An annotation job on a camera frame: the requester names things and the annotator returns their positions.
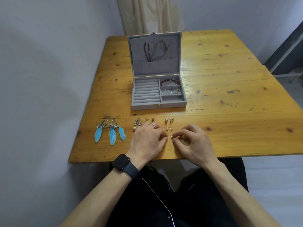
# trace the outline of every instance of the jewelry box lid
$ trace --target jewelry box lid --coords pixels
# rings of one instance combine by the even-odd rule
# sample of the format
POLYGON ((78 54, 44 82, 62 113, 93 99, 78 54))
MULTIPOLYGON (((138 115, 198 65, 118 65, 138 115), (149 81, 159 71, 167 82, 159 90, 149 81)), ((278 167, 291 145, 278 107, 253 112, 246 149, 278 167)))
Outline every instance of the jewelry box lid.
POLYGON ((182 32, 128 36, 134 78, 180 74, 182 32))

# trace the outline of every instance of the wood grain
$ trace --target wood grain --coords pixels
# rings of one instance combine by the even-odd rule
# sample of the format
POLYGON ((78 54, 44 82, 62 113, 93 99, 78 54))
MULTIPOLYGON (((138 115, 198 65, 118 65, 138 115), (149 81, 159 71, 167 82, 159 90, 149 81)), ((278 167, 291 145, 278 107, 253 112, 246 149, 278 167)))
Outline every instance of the wood grain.
MULTIPOLYGON (((70 163, 113 161, 127 152, 136 118, 155 118, 173 131, 195 123, 218 157, 303 153, 301 108, 231 30, 182 33, 181 77, 186 108, 131 110, 132 71, 126 36, 109 37, 71 151, 70 163), (108 129, 98 143, 95 123, 109 114, 124 128, 114 146, 108 129)), ((169 139, 157 159, 183 158, 169 139)))

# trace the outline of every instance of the dark blue watch band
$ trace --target dark blue watch band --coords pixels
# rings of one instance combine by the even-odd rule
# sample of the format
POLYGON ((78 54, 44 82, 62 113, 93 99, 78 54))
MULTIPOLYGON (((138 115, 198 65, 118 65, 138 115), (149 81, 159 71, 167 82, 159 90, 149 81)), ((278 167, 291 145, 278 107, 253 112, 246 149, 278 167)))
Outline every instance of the dark blue watch band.
POLYGON ((135 179, 139 174, 138 169, 131 162, 122 171, 131 176, 131 179, 135 179))

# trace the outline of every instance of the person's leg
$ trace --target person's leg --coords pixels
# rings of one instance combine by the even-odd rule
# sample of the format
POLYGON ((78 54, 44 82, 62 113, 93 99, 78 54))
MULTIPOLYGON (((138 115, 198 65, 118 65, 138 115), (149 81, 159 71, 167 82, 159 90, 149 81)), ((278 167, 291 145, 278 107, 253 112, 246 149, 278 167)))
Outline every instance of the person's leg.
MULTIPOLYGON (((248 191, 245 167, 241 158, 219 159, 234 178, 248 191)), ((184 178, 178 190, 184 204, 183 218, 209 226, 237 226, 224 199, 203 169, 184 178)))
POLYGON ((152 167, 144 167, 122 194, 107 226, 156 226, 169 221, 169 212, 162 204, 170 206, 172 188, 165 177, 152 167))

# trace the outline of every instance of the blue feather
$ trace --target blue feather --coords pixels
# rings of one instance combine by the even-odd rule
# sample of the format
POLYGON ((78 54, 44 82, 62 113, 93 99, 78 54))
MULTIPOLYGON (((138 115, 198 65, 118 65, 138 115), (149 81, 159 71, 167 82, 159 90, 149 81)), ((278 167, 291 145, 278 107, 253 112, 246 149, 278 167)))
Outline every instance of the blue feather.
POLYGON ((115 129, 113 127, 111 127, 109 130, 109 140, 110 140, 111 145, 115 144, 116 136, 117 135, 116 135, 115 129))
POLYGON ((120 134, 120 138, 125 141, 126 139, 126 135, 124 134, 124 129, 122 127, 119 127, 119 134, 120 134))
POLYGON ((102 127, 97 128, 97 130, 95 132, 95 141, 96 142, 98 142, 100 140, 101 133, 102 133, 102 127))

